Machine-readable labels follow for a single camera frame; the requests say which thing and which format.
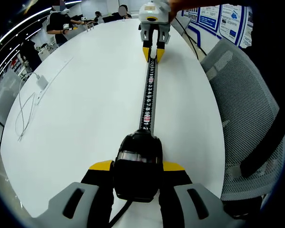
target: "hand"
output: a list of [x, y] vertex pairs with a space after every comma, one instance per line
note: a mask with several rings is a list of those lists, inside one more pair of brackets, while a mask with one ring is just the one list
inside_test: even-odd
[[184, 10], [188, 8], [190, 4], [194, 4], [195, 1], [189, 0], [169, 0], [169, 5], [171, 8], [171, 12], [169, 12], [169, 22], [173, 21], [176, 17], [176, 14], [180, 10]]

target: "white cable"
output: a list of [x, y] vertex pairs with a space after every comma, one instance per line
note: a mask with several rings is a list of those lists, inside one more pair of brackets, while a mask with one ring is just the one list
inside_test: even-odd
[[[17, 116], [17, 118], [16, 118], [16, 121], [15, 121], [15, 132], [16, 132], [16, 134], [19, 136], [18, 141], [21, 140], [22, 136], [24, 135], [25, 130], [26, 130], [27, 127], [28, 127], [30, 118], [31, 118], [31, 116], [32, 116], [33, 106], [34, 106], [34, 98], [35, 98], [35, 95], [36, 95], [35, 93], [33, 93], [33, 94], [31, 94], [31, 96], [29, 96], [29, 98], [26, 100], [26, 102], [24, 103], [23, 106], [22, 106], [22, 104], [21, 104], [21, 98], [20, 98], [21, 82], [22, 82], [26, 77], [30, 76], [31, 74], [35, 74], [37, 78], [40, 78], [40, 76], [37, 75], [35, 72], [28, 73], [28, 74], [25, 74], [25, 75], [24, 75], [23, 79], [21, 79], [20, 84], [19, 84], [19, 94], [18, 94], [18, 97], [19, 97], [19, 104], [20, 104], [20, 112], [19, 112], [19, 114], [18, 114], [18, 116]], [[30, 109], [28, 122], [27, 122], [26, 126], [24, 126], [23, 108], [24, 108], [25, 104], [29, 101], [29, 99], [30, 99], [31, 97], [33, 97], [32, 106], [31, 106], [31, 109]], [[22, 117], [22, 132], [21, 132], [21, 134], [19, 135], [19, 134], [17, 133], [16, 125], [17, 125], [17, 120], [18, 120], [18, 117], [19, 117], [20, 113], [21, 113], [21, 117]]]

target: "white table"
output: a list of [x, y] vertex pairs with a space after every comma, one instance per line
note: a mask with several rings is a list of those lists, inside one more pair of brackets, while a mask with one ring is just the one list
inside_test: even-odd
[[[8, 116], [1, 154], [9, 180], [31, 216], [96, 162], [114, 160], [124, 137], [139, 128], [147, 63], [139, 21], [95, 26], [53, 52], [36, 69], [52, 82], [18, 142], [18, 99]], [[185, 167], [193, 182], [220, 197], [224, 139], [219, 110], [206, 75], [183, 38], [171, 27], [158, 67], [154, 134], [164, 159]], [[21, 100], [38, 92], [32, 76]], [[30, 105], [24, 108], [28, 117]], [[125, 203], [115, 197], [111, 217]], [[158, 197], [133, 203], [116, 227], [162, 227]]]

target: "person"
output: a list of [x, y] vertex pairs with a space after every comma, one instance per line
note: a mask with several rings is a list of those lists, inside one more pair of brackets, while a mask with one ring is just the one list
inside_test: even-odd
[[20, 47], [20, 57], [22, 58], [23, 62], [25, 60], [28, 61], [29, 67], [32, 71], [35, 71], [36, 68], [42, 63], [38, 51], [35, 50], [34, 47], [35, 43], [31, 40], [25, 40]]
[[92, 23], [98, 22], [98, 18], [101, 17], [101, 12], [96, 11], [96, 12], [95, 12], [95, 16], [96, 16], [96, 17], [94, 18], [94, 20], [92, 21]]
[[52, 10], [47, 18], [47, 33], [55, 35], [58, 46], [67, 42], [67, 38], [65, 38], [64, 34], [70, 32], [69, 30], [63, 29], [64, 24], [84, 24], [83, 21], [72, 20], [68, 14], [64, 13], [65, 11], [64, 1], [54, 0]]
[[278, 20], [270, 14], [271, 5], [257, 0], [169, 0], [172, 21], [178, 11], [196, 7], [216, 6], [222, 4], [250, 6], [252, 9], [253, 31], [252, 45], [243, 51], [260, 71], [270, 92], [281, 106], [285, 102], [285, 37], [275, 36], [273, 40], [267, 37], [273, 28], [280, 28]]
[[116, 20], [130, 19], [132, 16], [128, 14], [128, 7], [126, 5], [121, 5], [118, 8], [118, 12], [112, 13]]

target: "measuring tape blade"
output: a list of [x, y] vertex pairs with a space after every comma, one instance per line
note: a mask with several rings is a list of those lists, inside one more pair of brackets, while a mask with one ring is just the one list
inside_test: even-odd
[[142, 115], [140, 121], [140, 129], [151, 131], [153, 135], [154, 119], [155, 119], [155, 103], [156, 103], [156, 87], [157, 87], [157, 61], [156, 58], [150, 58], [147, 79], [144, 90], [144, 98], [142, 103]]

